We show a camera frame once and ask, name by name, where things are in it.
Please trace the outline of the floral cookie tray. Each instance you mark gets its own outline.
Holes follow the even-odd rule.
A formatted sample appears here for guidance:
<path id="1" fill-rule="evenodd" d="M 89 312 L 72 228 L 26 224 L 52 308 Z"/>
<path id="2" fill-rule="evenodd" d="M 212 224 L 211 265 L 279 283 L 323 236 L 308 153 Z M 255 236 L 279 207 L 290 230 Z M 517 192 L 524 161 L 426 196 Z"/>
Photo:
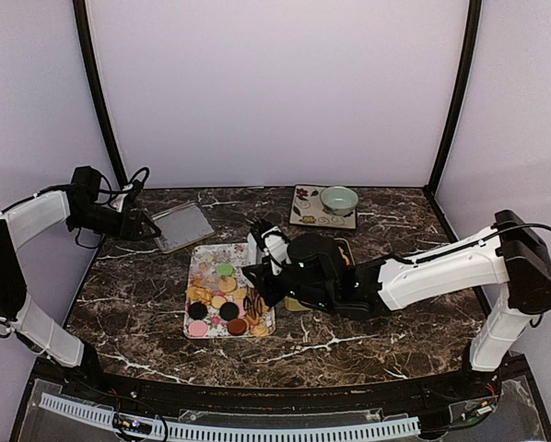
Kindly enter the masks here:
<path id="1" fill-rule="evenodd" d="M 251 334 L 252 327 L 257 324 L 268 326 L 269 335 L 276 331 L 275 310 L 264 304 L 242 273 L 246 260 L 246 243 L 202 245 L 193 249 L 185 291 L 183 318 L 185 337 L 192 340 L 263 338 L 254 337 Z M 216 268 L 221 263 L 230 263 L 234 267 L 231 277 L 217 274 Z M 247 332 L 242 336 L 230 335 L 227 329 L 228 321 L 219 316 L 219 309 L 225 302 L 235 303 L 237 299 L 245 300 L 246 316 L 239 319 L 245 319 L 249 325 Z M 203 319 L 208 331 L 203 338 L 192 338 L 188 333 L 188 326 L 193 320 L 189 317 L 187 310 L 193 302 L 197 301 L 204 303 L 208 309 L 208 314 Z"/>

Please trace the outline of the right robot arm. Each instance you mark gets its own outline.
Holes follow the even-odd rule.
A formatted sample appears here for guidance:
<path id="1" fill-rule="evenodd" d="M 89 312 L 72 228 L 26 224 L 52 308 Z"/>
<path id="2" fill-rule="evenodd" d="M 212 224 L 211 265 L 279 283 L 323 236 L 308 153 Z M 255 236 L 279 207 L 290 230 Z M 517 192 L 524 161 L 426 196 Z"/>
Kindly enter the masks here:
<path id="1" fill-rule="evenodd" d="M 289 238 L 260 219 L 249 236 L 256 256 L 242 272 L 268 307 L 292 297 L 304 307 L 352 320 L 386 316 L 470 287 L 499 285 L 498 301 L 469 346 L 465 368 L 451 378 L 451 392 L 469 400 L 523 330 L 551 309 L 551 258 L 539 229 L 540 224 L 503 210 L 493 225 L 460 241 L 353 265 L 332 238 L 312 233 Z"/>

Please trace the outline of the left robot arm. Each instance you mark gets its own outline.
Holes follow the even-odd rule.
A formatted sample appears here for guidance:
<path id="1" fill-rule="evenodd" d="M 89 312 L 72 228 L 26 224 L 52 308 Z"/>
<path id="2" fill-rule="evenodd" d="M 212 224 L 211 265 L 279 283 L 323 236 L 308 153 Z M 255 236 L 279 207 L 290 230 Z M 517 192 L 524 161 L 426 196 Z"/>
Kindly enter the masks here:
<path id="1" fill-rule="evenodd" d="M 67 331 L 43 306 L 39 289 L 57 280 L 60 265 L 37 251 L 43 235 L 58 227 L 80 237 L 89 231 L 100 238 L 141 241 L 160 230 L 135 201 L 150 170 L 139 169 L 119 190 L 105 187 L 104 176 L 91 166 L 74 170 L 67 184 L 55 184 L 0 211 L 0 338 L 11 335 L 32 353 L 58 366 L 78 370 L 76 388 L 91 401 L 104 401 L 110 380 L 97 369 L 93 346 Z"/>

